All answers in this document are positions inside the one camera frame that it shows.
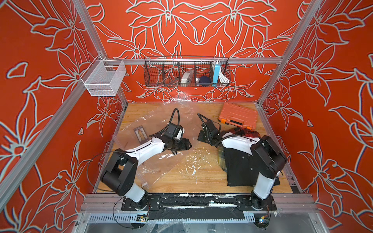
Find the clear plastic vacuum bag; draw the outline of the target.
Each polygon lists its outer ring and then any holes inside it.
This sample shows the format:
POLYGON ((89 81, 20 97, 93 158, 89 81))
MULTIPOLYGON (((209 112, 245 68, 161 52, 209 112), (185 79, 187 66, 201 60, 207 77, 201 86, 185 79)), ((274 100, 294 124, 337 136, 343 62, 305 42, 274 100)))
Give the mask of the clear plastic vacuum bag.
POLYGON ((135 184, 148 192, 226 193, 215 147, 198 141, 199 115, 217 120, 220 103, 132 103, 116 147, 138 160, 135 184))

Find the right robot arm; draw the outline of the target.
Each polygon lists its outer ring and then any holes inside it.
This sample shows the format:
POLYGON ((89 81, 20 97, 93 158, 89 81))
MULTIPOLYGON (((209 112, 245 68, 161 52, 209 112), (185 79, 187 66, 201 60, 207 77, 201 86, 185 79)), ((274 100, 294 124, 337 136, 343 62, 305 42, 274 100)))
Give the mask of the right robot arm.
POLYGON ((220 124, 197 116, 202 122, 198 140, 219 149, 218 160, 227 174, 227 185, 251 186, 251 206, 263 209, 287 163, 282 150, 270 136, 243 127, 223 131, 220 124))

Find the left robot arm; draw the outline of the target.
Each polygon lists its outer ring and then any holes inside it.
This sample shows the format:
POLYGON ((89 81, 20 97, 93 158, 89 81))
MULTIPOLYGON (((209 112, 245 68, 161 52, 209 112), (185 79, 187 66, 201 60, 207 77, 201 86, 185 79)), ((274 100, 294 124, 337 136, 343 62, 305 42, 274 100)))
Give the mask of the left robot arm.
POLYGON ((167 150, 172 155, 177 155, 180 151, 191 149, 192 144, 189 139, 184 138, 184 132, 180 124, 179 109, 175 108, 167 125, 150 135, 144 145, 130 150, 115 150, 100 176, 101 182, 143 209, 147 204, 148 192, 135 183, 138 167, 167 150))

